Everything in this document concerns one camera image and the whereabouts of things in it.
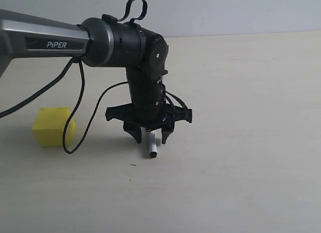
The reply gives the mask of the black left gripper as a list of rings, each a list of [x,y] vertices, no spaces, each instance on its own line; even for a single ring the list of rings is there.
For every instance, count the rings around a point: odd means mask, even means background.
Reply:
[[[166,103],[159,112],[157,111],[138,111],[131,103],[108,107],[105,112],[107,121],[112,119],[120,120],[123,123],[123,130],[130,134],[135,141],[140,144],[142,140],[141,128],[157,130],[162,128],[162,144],[166,141],[170,134],[173,133],[173,128],[165,127],[178,121],[192,122],[193,114],[189,108],[179,106],[171,106]]]

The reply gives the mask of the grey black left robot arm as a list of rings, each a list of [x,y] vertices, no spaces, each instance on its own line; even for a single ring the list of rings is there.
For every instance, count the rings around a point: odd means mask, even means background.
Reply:
[[[109,107],[108,121],[123,122],[141,142],[141,131],[161,129],[162,141],[177,121],[192,121],[192,110],[166,91],[162,82],[169,47],[165,39],[134,22],[118,23],[103,15],[72,25],[1,10],[1,71],[16,58],[71,57],[90,67],[126,70],[131,103]]]

